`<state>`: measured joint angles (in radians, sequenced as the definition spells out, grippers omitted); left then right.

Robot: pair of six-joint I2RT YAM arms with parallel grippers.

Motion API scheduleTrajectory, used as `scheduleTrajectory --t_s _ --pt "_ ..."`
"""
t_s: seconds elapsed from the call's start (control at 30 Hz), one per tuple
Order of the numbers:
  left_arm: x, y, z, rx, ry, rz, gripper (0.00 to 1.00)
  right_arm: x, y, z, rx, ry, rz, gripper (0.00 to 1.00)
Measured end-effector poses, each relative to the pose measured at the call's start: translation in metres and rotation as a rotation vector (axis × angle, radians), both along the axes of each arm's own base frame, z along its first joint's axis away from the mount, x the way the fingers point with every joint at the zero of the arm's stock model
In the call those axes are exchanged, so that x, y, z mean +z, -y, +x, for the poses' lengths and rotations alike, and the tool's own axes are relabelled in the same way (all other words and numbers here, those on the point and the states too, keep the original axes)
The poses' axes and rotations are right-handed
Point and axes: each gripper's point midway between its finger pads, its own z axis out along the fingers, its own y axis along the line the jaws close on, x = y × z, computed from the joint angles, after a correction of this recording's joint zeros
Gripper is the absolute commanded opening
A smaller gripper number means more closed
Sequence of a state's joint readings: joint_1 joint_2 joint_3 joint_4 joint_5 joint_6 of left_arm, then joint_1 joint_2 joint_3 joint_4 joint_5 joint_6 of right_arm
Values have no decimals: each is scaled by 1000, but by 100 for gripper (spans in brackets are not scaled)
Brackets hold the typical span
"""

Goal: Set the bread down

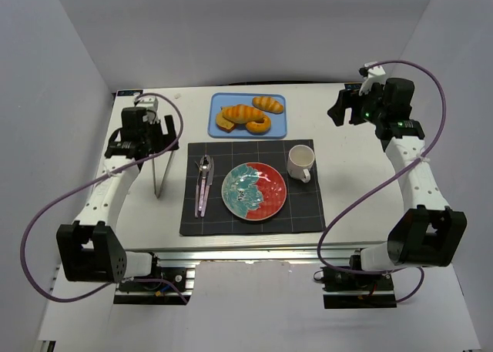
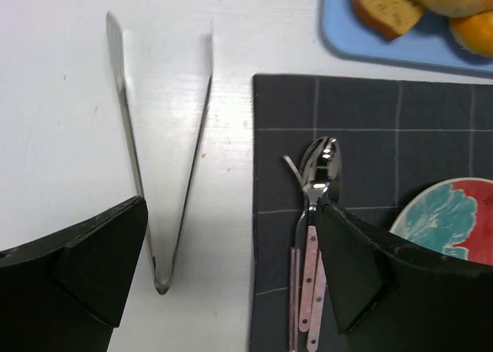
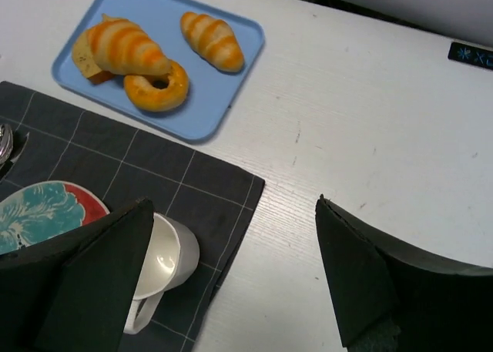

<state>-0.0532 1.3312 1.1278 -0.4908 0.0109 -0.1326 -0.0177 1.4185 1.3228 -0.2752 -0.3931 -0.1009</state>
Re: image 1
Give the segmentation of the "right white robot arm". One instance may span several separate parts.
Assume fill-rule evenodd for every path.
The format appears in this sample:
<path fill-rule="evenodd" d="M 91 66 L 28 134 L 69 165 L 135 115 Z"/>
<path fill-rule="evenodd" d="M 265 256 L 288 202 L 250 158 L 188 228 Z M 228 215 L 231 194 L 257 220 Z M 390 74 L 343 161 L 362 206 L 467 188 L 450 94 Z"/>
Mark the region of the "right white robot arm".
<path fill-rule="evenodd" d="M 404 267 L 446 267 L 452 261 L 467 226 L 463 212 L 442 196 L 426 159 L 421 124 L 411 119 L 414 83 L 389 78 L 359 89 L 343 89 L 328 110 L 342 126 L 347 110 L 351 125 L 375 127 L 386 157 L 398 175 L 404 215 L 385 243 L 360 250 L 351 269 L 384 272 Z"/>

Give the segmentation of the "large striped croissant bread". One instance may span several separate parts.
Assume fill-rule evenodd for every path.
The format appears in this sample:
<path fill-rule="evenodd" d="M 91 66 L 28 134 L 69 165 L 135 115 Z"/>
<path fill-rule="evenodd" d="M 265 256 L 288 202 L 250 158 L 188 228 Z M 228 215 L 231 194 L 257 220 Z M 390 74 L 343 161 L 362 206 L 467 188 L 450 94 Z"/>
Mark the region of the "large striped croissant bread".
<path fill-rule="evenodd" d="M 246 124 L 250 121 L 258 121 L 264 117 L 263 111 L 244 104 L 223 108 L 223 116 L 231 122 Z"/>

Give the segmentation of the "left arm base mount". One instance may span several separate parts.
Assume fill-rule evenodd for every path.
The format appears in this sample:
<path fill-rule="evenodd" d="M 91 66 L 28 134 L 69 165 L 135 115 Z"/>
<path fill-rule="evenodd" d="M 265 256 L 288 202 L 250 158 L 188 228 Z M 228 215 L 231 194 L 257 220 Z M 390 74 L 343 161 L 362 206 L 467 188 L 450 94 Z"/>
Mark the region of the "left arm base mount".
<path fill-rule="evenodd" d="M 151 272 L 116 287 L 115 305 L 185 306 L 195 280 L 194 263 L 153 256 Z"/>

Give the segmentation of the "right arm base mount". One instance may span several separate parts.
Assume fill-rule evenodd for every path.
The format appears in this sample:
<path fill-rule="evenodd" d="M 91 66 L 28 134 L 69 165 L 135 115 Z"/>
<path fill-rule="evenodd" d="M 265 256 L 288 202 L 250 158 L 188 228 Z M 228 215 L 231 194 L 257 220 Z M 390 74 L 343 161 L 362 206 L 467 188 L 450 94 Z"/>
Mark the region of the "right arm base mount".
<path fill-rule="evenodd" d="M 390 275 L 357 275 L 321 267 L 314 282 L 323 286 L 326 310 L 391 309 L 397 307 Z"/>

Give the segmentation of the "metal tongs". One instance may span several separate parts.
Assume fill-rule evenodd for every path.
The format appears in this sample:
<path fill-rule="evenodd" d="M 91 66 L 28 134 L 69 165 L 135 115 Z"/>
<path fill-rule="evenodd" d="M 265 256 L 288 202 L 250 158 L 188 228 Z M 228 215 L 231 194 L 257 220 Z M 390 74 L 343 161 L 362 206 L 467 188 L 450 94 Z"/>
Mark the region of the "metal tongs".
<path fill-rule="evenodd" d="M 157 199 L 163 193 L 175 154 L 176 151 L 171 150 L 152 160 L 153 188 Z"/>

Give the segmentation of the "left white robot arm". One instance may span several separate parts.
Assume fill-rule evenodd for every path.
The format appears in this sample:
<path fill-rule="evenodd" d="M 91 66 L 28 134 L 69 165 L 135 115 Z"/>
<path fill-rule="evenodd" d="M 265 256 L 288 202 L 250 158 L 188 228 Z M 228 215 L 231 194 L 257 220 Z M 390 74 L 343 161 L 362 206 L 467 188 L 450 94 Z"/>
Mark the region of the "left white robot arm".
<path fill-rule="evenodd" d="M 152 272 L 153 255 L 125 250 L 117 238 L 116 224 L 143 160 L 176 150 L 176 130 L 171 115 L 160 120 L 152 107 L 127 107 L 121 120 L 121 128 L 108 141 L 102 181 L 95 184 L 73 223 L 61 225 L 56 234 L 65 276 L 70 281 L 119 283 Z"/>

